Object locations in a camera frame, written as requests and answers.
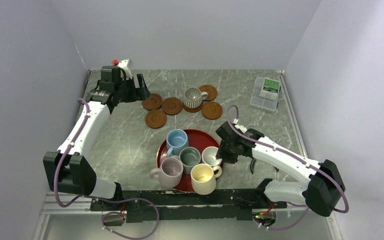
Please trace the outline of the white mug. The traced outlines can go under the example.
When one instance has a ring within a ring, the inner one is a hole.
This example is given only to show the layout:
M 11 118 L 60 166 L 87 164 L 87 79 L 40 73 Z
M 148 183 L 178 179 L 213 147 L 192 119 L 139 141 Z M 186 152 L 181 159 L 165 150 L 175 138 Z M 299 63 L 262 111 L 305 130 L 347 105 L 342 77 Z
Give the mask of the white mug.
M 220 166 L 222 163 L 221 158 L 217 158 L 218 148 L 215 146 L 206 147 L 201 153 L 201 161 L 211 167 Z

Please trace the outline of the cream yellow mug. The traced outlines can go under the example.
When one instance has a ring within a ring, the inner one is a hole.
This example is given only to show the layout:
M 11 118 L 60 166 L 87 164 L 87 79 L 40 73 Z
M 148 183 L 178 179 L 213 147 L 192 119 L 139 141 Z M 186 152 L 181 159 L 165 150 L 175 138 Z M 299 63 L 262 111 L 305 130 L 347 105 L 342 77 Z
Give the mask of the cream yellow mug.
M 199 195 L 209 195 L 216 189 L 216 178 L 220 177 L 222 172 L 219 165 L 197 164 L 190 172 L 193 190 Z

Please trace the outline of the grey ribbed mug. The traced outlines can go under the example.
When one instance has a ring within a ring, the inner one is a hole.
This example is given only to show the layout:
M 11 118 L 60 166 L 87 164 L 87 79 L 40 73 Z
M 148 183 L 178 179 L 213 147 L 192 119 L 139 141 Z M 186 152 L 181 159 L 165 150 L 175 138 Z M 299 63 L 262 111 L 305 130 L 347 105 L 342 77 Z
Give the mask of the grey ribbed mug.
M 183 95 L 183 104 L 190 109 L 198 108 L 204 99 L 208 97 L 206 91 L 201 91 L 199 88 L 190 87 L 185 90 Z

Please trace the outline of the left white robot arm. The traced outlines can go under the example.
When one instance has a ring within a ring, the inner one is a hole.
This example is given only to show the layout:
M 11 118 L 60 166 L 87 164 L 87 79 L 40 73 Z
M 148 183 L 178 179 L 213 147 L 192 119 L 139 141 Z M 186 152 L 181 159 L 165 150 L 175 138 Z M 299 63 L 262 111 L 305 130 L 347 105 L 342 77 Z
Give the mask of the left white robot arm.
M 141 73 L 133 76 L 128 66 L 107 65 L 101 68 L 96 87 L 85 98 L 78 99 L 83 110 L 69 136 L 57 151 L 48 151 L 43 157 L 49 188 L 60 207 L 66 208 L 80 197 L 103 200 L 111 210 L 123 205 L 121 185 L 99 178 L 87 158 L 114 108 L 120 103 L 144 101 L 150 95 Z M 75 197 L 64 203 L 60 193 Z

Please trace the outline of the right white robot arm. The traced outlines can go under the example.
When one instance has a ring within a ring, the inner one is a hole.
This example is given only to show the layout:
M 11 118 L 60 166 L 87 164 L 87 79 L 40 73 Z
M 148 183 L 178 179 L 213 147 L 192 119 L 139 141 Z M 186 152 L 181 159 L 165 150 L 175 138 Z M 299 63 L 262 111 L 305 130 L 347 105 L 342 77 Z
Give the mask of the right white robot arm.
M 307 206 L 314 213 L 328 217 L 345 197 L 345 184 L 337 165 L 326 159 L 323 162 L 298 155 L 275 143 L 263 133 L 246 127 L 224 122 L 216 131 L 221 138 L 216 154 L 223 162 L 235 164 L 239 156 L 263 161 L 287 173 L 294 182 L 282 182 L 271 178 L 264 179 L 255 189 L 256 203 L 267 208 L 275 202 L 288 202 Z

